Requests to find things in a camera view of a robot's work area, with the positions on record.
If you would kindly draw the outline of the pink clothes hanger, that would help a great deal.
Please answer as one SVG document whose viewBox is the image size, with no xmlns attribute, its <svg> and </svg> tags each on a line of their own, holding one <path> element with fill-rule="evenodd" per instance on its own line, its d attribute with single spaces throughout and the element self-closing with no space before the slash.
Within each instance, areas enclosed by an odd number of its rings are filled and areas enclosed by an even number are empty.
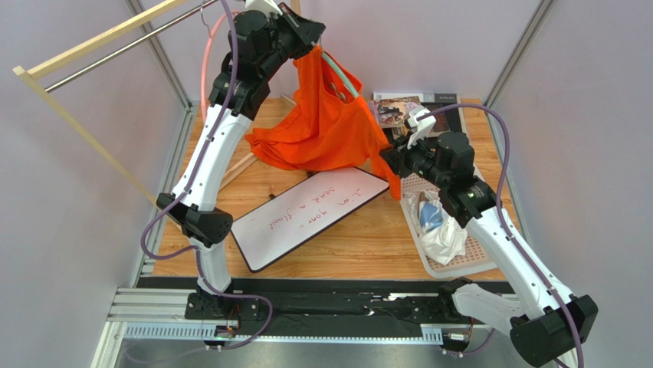
<svg viewBox="0 0 653 368">
<path fill-rule="evenodd" d="M 218 20 L 214 23 L 212 27 L 209 27 L 205 22 L 203 24 L 208 30 L 208 37 L 207 41 L 205 44 L 205 50 L 203 53 L 203 58 L 202 58 L 202 69 L 201 69 L 201 79 L 200 79 L 200 114 L 202 116 L 202 120 L 205 121 L 206 119 L 206 114 L 208 110 L 208 97 L 207 97 L 207 71 L 208 71 L 208 63 L 210 61 L 210 55 L 212 51 L 212 45 L 215 40 L 215 36 L 221 27 L 221 24 L 225 21 L 227 18 L 226 14 L 221 15 Z"/>
</svg>

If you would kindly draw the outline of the green clothes hanger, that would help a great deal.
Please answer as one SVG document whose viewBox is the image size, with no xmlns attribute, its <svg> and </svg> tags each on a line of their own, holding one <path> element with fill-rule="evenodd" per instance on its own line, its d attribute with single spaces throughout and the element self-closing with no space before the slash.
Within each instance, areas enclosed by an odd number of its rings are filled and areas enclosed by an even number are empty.
<svg viewBox="0 0 653 368">
<path fill-rule="evenodd" d="M 319 45 L 312 50 L 311 72 L 313 94 L 318 100 L 340 100 L 351 104 L 359 91 L 338 63 Z"/>
</svg>

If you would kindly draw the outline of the orange t shirt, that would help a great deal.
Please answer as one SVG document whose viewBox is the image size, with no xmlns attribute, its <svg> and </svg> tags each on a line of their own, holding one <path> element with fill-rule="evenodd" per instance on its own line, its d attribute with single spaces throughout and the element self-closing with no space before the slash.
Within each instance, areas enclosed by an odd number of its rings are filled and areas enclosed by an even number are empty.
<svg viewBox="0 0 653 368">
<path fill-rule="evenodd" d="M 389 182 L 400 199 L 399 177 L 379 155 L 390 144 L 363 97 L 353 97 L 315 47 L 295 60 L 299 87 L 295 107 L 273 128 L 255 128 L 246 135 L 251 151 L 279 169 L 326 171 L 371 163 L 374 175 Z"/>
</svg>

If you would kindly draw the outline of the white printed t shirt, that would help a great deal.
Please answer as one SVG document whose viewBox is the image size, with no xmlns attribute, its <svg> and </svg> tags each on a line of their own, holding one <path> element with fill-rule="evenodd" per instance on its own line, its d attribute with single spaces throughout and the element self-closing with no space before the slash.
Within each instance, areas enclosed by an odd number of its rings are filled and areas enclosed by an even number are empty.
<svg viewBox="0 0 653 368">
<path fill-rule="evenodd" d="M 404 199 L 418 243 L 427 256 L 447 265 L 455 257 L 466 255 L 468 232 L 444 210 L 438 190 L 408 192 Z"/>
</svg>

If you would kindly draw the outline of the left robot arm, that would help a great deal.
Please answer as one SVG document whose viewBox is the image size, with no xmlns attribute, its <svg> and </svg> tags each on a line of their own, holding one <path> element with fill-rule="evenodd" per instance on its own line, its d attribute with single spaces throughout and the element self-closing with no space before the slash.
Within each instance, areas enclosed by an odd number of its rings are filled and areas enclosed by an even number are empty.
<svg viewBox="0 0 653 368">
<path fill-rule="evenodd" d="M 271 78 L 288 60 L 309 54 L 326 29 L 273 1 L 248 1 L 243 12 L 225 15 L 230 51 L 208 96 L 202 137 L 182 178 L 156 201 L 195 251 L 199 288 L 220 297 L 231 285 L 225 239 L 233 218 L 216 206 L 228 164 L 269 95 Z"/>
</svg>

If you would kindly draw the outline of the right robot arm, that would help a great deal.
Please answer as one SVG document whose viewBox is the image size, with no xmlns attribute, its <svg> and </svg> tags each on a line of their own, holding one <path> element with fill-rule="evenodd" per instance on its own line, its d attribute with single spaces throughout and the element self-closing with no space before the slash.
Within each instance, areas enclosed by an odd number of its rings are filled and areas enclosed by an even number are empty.
<svg viewBox="0 0 653 368">
<path fill-rule="evenodd" d="M 561 356 L 571 351 L 576 365 L 583 366 L 581 347 L 598 314 L 596 303 L 588 295 L 577 297 L 534 254 L 494 190 L 475 175 L 467 136 L 447 132 L 433 147 L 415 135 L 403 136 L 380 156 L 400 178 L 416 174 L 438 188 L 442 208 L 492 257 L 518 298 L 512 302 L 458 278 L 439 290 L 451 314 L 508 336 L 533 367 L 561 364 Z"/>
</svg>

